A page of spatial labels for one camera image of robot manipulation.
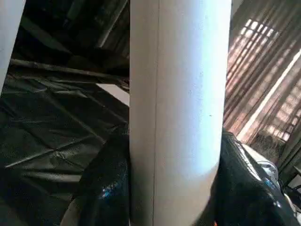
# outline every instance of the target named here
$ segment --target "metal rod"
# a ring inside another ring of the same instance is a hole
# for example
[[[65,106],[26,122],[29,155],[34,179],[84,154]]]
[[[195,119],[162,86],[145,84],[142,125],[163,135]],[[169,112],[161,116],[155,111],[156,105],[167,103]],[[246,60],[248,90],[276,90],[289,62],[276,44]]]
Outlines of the metal rod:
[[[15,66],[22,66],[27,68],[37,68],[37,69],[43,69],[46,71],[53,71],[53,72],[64,72],[64,73],[73,73],[73,74],[80,74],[80,75],[86,75],[86,76],[93,76],[100,79],[109,79],[109,80],[118,80],[118,81],[126,81],[127,78],[118,77],[115,75],[109,75],[104,73],[98,73],[98,72],[91,72],[91,71],[84,71],[69,67],[62,67],[57,65],[48,65],[43,63],[37,63],[33,61],[25,61],[25,60],[19,60],[19,59],[11,59],[10,65]]]
[[[113,16],[111,17],[110,21],[107,23],[104,32],[102,33],[101,37],[98,40],[97,47],[102,48],[107,41],[111,31],[113,30],[118,18],[120,17],[121,13],[125,9],[127,5],[127,0],[121,0],[118,3],[118,8],[115,10]]]

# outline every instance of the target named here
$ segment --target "white pole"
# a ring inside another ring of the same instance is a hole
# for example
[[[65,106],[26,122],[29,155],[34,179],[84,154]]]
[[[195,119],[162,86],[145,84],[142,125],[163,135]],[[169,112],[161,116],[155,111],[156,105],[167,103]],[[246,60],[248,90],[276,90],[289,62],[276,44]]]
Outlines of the white pole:
[[[0,0],[0,92],[16,40],[25,0]]]
[[[133,226],[191,226],[217,172],[231,0],[131,0]]]

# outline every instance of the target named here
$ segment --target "wall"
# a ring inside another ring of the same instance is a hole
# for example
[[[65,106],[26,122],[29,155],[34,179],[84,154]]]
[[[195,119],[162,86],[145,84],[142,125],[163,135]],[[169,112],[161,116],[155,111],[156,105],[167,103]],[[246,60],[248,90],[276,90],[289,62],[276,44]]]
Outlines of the wall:
[[[243,0],[232,0],[231,18],[234,16],[242,2]]]

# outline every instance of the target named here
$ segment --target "shiny black plastic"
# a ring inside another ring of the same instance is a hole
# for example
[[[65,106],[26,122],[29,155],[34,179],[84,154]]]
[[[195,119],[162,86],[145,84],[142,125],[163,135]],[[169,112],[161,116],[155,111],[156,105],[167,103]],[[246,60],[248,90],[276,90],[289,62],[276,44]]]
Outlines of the shiny black plastic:
[[[128,226],[128,154],[126,131],[113,135],[86,168],[73,197],[79,200],[79,226]]]
[[[84,169],[127,121],[128,107],[94,84],[8,76],[0,98],[0,208],[14,213],[7,225],[59,225]]]
[[[222,136],[218,226],[299,226],[279,188],[231,134]]]

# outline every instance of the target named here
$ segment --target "white pipe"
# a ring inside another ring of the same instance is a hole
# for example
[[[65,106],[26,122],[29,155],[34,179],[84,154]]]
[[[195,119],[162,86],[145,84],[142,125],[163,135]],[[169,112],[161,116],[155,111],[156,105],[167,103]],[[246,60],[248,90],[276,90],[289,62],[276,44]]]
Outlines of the white pipe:
[[[133,226],[191,226],[210,197],[231,0],[131,0]]]
[[[0,92],[16,40],[25,0],[0,0]]]

